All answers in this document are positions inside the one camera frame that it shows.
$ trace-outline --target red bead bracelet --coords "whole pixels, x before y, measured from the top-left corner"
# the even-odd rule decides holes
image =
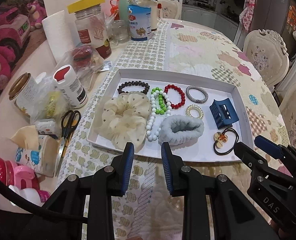
[[[169,89],[176,90],[179,93],[179,95],[181,96],[181,102],[179,102],[178,104],[175,105],[175,104],[170,102],[171,103],[171,108],[172,109],[178,109],[178,108],[182,107],[185,104],[185,101],[186,101],[185,93],[182,91],[181,88],[179,88],[179,87],[177,87],[177,86],[175,86],[173,84],[172,85],[169,84],[169,85],[165,86],[164,92],[168,93]]]

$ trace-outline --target green bottle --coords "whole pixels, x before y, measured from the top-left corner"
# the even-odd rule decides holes
[[[119,0],[119,18],[125,22],[128,22],[128,5],[128,0]]]

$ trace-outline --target refrigerator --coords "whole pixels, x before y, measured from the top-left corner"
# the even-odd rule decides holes
[[[253,30],[278,32],[286,44],[289,58],[296,53],[296,4],[293,0],[257,0],[249,32]]]

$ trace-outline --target green and white bead bracelet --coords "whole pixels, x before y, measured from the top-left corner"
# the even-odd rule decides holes
[[[167,93],[163,92],[162,89],[156,87],[152,89],[152,92],[150,94],[150,102],[151,102],[151,116],[146,126],[146,135],[148,138],[148,141],[155,141],[157,140],[157,137],[159,135],[160,128],[157,129],[155,134],[152,134],[152,127],[153,123],[155,122],[155,118],[157,114],[164,115],[166,114],[166,117],[170,116],[171,114],[171,103],[167,102],[167,105],[164,104],[163,99],[167,99]],[[160,106],[160,110],[157,109],[157,102]]]

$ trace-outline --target scissors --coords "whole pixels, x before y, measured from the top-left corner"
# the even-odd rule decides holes
[[[63,152],[64,152],[65,144],[67,143],[68,139],[77,128],[80,118],[81,118],[81,114],[79,111],[69,110],[64,114],[63,118],[61,119],[61,140],[60,140],[59,151],[58,151],[57,160],[56,160],[56,164],[57,164],[55,169],[56,176],[58,175],[58,171],[60,169],[61,163],[64,158]]]

